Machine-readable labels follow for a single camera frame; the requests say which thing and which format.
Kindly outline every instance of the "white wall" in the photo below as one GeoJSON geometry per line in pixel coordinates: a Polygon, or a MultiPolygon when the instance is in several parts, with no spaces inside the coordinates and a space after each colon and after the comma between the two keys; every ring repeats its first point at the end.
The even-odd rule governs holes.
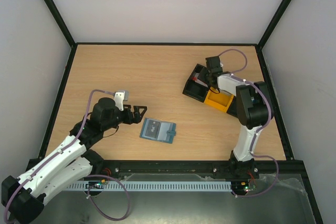
{"type": "Polygon", "coordinates": [[[0,182],[37,157],[69,53],[43,0],[0,0],[0,182]]]}
{"type": "Polygon", "coordinates": [[[258,43],[281,0],[54,0],[77,42],[258,43]]]}
{"type": "Polygon", "coordinates": [[[295,158],[304,160],[325,223],[335,218],[335,19],[335,0],[293,0],[264,48],[295,158]]]}

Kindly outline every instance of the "white cable tray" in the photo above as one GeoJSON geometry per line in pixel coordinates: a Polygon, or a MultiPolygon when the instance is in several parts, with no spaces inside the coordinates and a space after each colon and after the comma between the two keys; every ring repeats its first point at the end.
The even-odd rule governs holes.
{"type": "MultiPolygon", "coordinates": [[[[231,191],[231,182],[122,182],[127,191],[231,191]]],[[[91,191],[123,191],[117,182],[98,186],[91,191]]],[[[89,188],[89,181],[77,181],[65,191],[84,191],[89,188]]]]}

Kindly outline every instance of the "wooden surface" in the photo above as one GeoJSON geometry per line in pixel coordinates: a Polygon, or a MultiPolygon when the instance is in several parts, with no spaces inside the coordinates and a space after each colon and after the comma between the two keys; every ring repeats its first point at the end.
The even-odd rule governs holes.
{"type": "MultiPolygon", "coordinates": [[[[130,91],[130,105],[148,106],[145,115],[177,124],[173,144],[139,138],[140,124],[121,124],[112,137],[92,148],[104,159],[132,160],[225,160],[235,147],[238,119],[182,94],[197,63],[228,48],[239,48],[248,57],[247,68],[237,76],[263,80],[254,47],[225,46],[124,46],[79,45],[65,88],[47,154],[56,148],[79,122],[93,89],[130,91]]],[[[221,56],[224,70],[244,65],[237,52],[221,56]]],[[[104,94],[93,96],[93,105],[104,94]]],[[[285,159],[275,120],[262,132],[255,153],[285,159]]]]}

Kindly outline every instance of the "robotic arm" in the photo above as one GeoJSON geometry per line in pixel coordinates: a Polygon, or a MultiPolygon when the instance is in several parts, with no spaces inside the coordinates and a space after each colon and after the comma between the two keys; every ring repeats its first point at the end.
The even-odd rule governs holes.
{"type": "Polygon", "coordinates": [[[17,179],[8,176],[2,182],[2,204],[21,224],[32,222],[52,198],[73,182],[101,172],[103,158],[90,148],[103,138],[104,131],[118,129],[121,123],[140,123],[147,111],[146,106],[134,106],[132,112],[130,105],[123,104],[128,95],[122,90],[114,94],[114,100],[99,99],[90,119],[83,118],[81,132],[83,121],[39,164],[17,179]]]}
{"type": "Polygon", "coordinates": [[[199,79],[220,92],[236,96],[237,117],[241,123],[238,143],[230,156],[230,170],[234,175],[237,171],[251,169],[254,152],[263,125],[268,121],[268,108],[261,94],[266,98],[271,115],[274,112],[270,102],[267,86],[264,82],[248,82],[234,76],[230,72],[223,72],[219,56],[206,58],[206,68],[199,74],[199,79]]]}

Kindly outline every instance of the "black frame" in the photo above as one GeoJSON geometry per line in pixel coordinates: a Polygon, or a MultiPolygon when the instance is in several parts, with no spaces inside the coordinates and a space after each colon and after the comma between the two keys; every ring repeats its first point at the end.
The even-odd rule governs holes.
{"type": "MultiPolygon", "coordinates": [[[[51,133],[54,128],[55,120],[57,117],[57,113],[59,110],[59,106],[62,100],[62,96],[67,84],[67,80],[70,74],[72,62],[74,60],[77,46],[78,45],[170,45],[170,46],[253,46],[256,49],[256,53],[258,56],[259,64],[261,67],[262,75],[267,84],[270,98],[272,104],[274,106],[275,119],[278,126],[279,135],[281,138],[282,147],[286,156],[286,161],[278,161],[280,173],[283,174],[300,174],[303,180],[303,184],[305,186],[306,192],[308,193],[308,198],[310,201],[310,205],[313,210],[313,214],[316,220],[316,223],[323,223],[320,211],[318,209],[314,193],[312,191],[309,178],[306,172],[305,165],[303,161],[295,160],[290,142],[288,139],[288,135],[285,129],[284,121],[282,119],[279,104],[276,99],[276,95],[274,92],[274,88],[272,85],[272,81],[270,78],[270,74],[265,62],[265,57],[262,53],[262,49],[266,44],[267,40],[271,36],[273,30],[277,26],[280,21],[282,15],[286,11],[289,6],[291,0],[282,0],[279,5],[277,11],[275,12],[271,22],[269,23],[267,29],[265,30],[260,42],[258,44],[235,44],[235,43],[137,43],[137,42],[116,42],[116,43],[108,43],[108,42],[75,42],[69,29],[67,28],[60,12],[58,11],[53,0],[44,0],[47,7],[49,8],[51,14],[53,15],[56,23],[58,24],[60,30],[62,31],[64,37],[66,38],[68,44],[71,47],[71,52],[69,55],[69,59],[65,68],[65,72],[60,84],[60,88],[58,90],[56,101],[50,116],[50,120],[47,126],[46,134],[44,136],[40,152],[37,159],[31,159],[29,161],[28,167],[34,166],[39,160],[43,159],[46,155],[47,147],[49,144],[49,140],[51,137],[51,133]]],[[[105,167],[110,167],[113,173],[113,176],[119,176],[121,173],[128,170],[132,170],[137,173],[195,173],[200,175],[211,175],[215,178],[225,178],[225,174],[221,173],[223,169],[219,167],[226,167],[228,161],[105,161],[105,167]],[[118,168],[118,172],[114,172],[113,168],[118,168]]],[[[257,167],[259,169],[259,173],[273,173],[275,170],[275,165],[273,161],[256,161],[257,167]]]]}

